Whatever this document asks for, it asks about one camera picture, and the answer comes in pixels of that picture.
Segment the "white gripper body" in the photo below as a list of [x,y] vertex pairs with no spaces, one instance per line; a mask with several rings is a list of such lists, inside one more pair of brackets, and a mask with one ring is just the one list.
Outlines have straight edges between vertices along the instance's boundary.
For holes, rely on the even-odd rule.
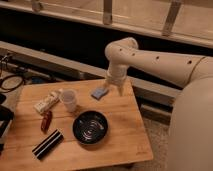
[[107,73],[106,73],[106,82],[108,84],[113,84],[116,86],[122,86],[127,77],[126,65],[110,63]]

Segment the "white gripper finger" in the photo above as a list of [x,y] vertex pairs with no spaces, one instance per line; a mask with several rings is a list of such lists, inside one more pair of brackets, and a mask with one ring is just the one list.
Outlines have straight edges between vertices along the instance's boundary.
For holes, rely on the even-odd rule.
[[117,89],[118,89],[119,95],[123,96],[124,86],[123,85],[119,85]]
[[110,89],[110,85],[111,84],[107,80],[105,80],[105,82],[103,84],[103,87],[104,87],[104,89],[109,90]]

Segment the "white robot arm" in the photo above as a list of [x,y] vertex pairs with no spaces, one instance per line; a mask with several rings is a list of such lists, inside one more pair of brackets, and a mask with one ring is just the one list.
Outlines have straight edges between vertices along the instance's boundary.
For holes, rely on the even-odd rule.
[[166,171],[213,171],[213,57],[140,50],[128,37],[105,48],[106,82],[121,87],[134,67],[182,88],[174,102]]

